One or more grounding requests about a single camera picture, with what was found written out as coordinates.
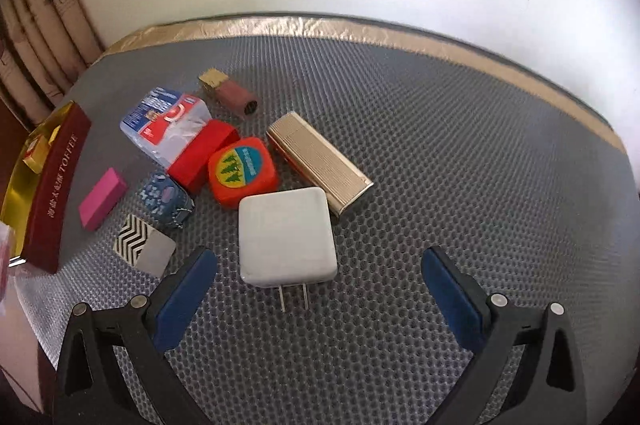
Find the black white chevron card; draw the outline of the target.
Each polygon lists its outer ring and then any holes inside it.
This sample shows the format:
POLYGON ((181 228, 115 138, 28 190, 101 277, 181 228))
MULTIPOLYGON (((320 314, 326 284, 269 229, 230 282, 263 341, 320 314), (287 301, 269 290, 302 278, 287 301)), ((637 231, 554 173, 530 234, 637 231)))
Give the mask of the black white chevron card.
POLYGON ((162 231, 129 214, 117 232, 113 251, 134 269, 162 278, 176 247, 162 231))

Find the pink eraser block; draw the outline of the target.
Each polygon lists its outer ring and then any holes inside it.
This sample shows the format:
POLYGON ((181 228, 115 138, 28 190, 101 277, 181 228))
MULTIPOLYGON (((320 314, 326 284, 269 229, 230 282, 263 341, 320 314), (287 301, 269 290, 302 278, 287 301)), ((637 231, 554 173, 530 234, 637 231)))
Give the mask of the pink eraser block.
POLYGON ((79 204, 82 226, 89 231, 98 229, 127 190, 124 178, 110 167, 79 204))

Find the white power adapter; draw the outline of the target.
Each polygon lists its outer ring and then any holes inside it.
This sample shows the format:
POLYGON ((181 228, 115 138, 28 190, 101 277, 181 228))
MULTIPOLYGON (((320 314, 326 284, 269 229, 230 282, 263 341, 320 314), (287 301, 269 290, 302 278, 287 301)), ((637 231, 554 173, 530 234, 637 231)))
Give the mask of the white power adapter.
POLYGON ((299 285, 309 306, 308 286, 331 281, 337 256, 326 193, 318 187, 247 197, 239 205, 240 277, 259 289, 299 285))

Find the red rectangular block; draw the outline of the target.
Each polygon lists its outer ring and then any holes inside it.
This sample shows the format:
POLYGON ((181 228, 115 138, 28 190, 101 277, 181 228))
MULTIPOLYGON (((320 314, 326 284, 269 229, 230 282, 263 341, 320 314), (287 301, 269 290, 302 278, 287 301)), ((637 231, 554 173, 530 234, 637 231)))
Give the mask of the red rectangular block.
POLYGON ((210 120, 169 166, 168 176, 191 196, 197 196, 207 182, 210 158, 239 139, 239 130, 234 126, 210 120))

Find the orange tape measure tree logo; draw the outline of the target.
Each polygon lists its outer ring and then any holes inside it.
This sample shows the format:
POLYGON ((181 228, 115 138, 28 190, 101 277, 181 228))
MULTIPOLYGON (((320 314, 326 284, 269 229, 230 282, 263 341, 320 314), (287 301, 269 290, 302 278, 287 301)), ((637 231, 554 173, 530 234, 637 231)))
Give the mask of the orange tape measure tree logo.
POLYGON ((235 210, 240 202, 279 187, 279 176, 268 148, 257 137, 236 141, 214 153, 207 164, 208 184, 214 199, 235 210))

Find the clear plastic box blue label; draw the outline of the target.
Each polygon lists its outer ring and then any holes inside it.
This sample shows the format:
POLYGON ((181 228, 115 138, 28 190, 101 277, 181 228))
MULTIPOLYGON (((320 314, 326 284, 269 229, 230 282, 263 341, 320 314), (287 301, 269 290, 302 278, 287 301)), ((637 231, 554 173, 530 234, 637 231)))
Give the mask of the clear plastic box blue label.
POLYGON ((120 121, 120 130, 147 156, 168 170, 212 120, 197 96, 154 87, 120 121))

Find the gold ribbed rectangular case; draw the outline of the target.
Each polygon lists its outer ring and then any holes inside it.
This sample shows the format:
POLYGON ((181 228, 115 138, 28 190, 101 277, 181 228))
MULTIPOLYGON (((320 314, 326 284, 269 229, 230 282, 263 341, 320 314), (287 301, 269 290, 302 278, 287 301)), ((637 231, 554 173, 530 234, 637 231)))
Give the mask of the gold ribbed rectangular case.
POLYGON ((295 111, 274 121, 267 137, 300 176, 326 193, 337 217, 373 187, 369 177, 295 111))

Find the gold cap red lipstick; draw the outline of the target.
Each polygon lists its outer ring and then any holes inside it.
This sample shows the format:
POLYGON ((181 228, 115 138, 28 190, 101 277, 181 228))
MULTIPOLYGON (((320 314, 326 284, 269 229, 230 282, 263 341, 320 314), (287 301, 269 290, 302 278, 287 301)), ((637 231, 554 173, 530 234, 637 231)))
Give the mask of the gold cap red lipstick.
POLYGON ((226 73, 210 68, 198 80, 209 96, 239 118, 246 119, 256 113, 257 97, 226 73))

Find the pink packet clear wrap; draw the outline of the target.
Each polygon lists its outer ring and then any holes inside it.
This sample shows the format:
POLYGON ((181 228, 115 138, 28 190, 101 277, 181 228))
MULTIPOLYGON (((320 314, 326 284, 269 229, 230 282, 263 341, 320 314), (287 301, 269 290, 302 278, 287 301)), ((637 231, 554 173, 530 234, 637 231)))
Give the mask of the pink packet clear wrap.
POLYGON ((15 247, 15 232, 6 223, 0 223, 0 315, 6 315, 6 301, 14 288, 10 259, 15 247))

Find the yellow red striped wooden cube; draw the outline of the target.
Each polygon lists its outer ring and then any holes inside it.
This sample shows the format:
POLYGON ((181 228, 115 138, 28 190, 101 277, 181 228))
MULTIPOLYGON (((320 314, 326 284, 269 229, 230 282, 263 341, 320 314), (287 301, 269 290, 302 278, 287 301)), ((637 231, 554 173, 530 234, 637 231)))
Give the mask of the yellow red striped wooden cube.
POLYGON ((46 164, 48 154, 61 126, 55 126, 49 133, 38 134, 28 141, 23 156, 24 164, 36 175, 40 175, 46 164))

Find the red gold toffee tin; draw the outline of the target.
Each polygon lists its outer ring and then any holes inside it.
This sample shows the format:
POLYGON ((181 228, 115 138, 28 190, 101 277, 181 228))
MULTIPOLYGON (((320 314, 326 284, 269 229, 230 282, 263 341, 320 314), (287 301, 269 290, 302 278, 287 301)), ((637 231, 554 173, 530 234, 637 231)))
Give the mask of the red gold toffee tin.
POLYGON ((91 121, 75 101, 67 102, 27 137, 4 196, 1 221, 14 229, 10 267, 23 263, 47 273, 58 271, 64 216, 70 186, 91 121), (23 162, 28 141, 60 125, 40 175, 23 162))

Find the grey honeycomb mesh mat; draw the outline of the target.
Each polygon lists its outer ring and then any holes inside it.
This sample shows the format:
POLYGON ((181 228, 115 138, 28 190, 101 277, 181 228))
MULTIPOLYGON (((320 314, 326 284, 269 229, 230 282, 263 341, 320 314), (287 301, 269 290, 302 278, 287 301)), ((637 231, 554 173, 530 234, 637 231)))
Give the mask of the grey honeycomb mesh mat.
POLYGON ((157 86, 196 93, 210 68, 254 93, 245 136, 295 111, 373 182, 334 220, 336 278, 255 289, 239 274, 238 216, 203 190, 174 233, 172 259, 198 245, 216 281, 169 361, 217 424, 422 424, 469 354, 451 335, 420 263, 441 247, 488 292, 522 306, 558 301, 570 317, 588 421, 611 412, 639 349, 639 199, 628 156, 509 83, 460 64, 364 43, 249 36, 102 58, 70 96, 90 132, 68 197, 61 266, 24 270, 20 301, 47 356, 75 304, 96 309, 151 292, 154 278, 114 254, 155 163, 120 130, 157 86), (110 168, 128 190, 94 231, 79 204, 110 168))

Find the beige patterned curtain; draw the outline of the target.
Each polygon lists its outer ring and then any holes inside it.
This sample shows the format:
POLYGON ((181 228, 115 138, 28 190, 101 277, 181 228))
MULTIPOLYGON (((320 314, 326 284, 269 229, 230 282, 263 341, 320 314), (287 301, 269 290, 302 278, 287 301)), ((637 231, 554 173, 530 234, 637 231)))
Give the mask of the beige patterned curtain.
POLYGON ((1 0, 1 104, 42 122, 103 52, 81 0, 1 0))

